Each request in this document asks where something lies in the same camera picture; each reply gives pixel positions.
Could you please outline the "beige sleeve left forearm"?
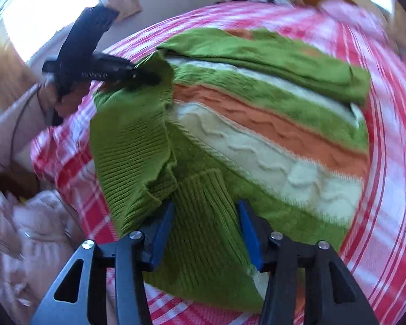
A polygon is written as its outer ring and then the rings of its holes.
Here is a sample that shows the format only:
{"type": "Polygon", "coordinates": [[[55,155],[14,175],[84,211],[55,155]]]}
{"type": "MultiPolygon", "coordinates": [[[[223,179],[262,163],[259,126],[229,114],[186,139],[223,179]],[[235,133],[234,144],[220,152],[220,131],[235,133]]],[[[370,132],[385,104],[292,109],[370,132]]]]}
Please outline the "beige sleeve left forearm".
{"type": "Polygon", "coordinates": [[[0,173],[47,127],[37,98],[40,85],[33,85],[0,116],[0,173]]]}

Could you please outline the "person left hand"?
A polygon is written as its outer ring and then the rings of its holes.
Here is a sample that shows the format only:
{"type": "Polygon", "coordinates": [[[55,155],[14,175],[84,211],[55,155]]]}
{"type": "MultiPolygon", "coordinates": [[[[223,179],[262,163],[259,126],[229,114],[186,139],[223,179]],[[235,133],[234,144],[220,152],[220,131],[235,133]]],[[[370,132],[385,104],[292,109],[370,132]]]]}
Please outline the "person left hand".
{"type": "Polygon", "coordinates": [[[75,82],[69,94],[58,97],[58,91],[52,79],[46,79],[41,83],[37,98],[45,115],[46,124],[60,125],[63,119],[74,114],[83,98],[88,95],[90,84],[90,82],[75,82]]]}

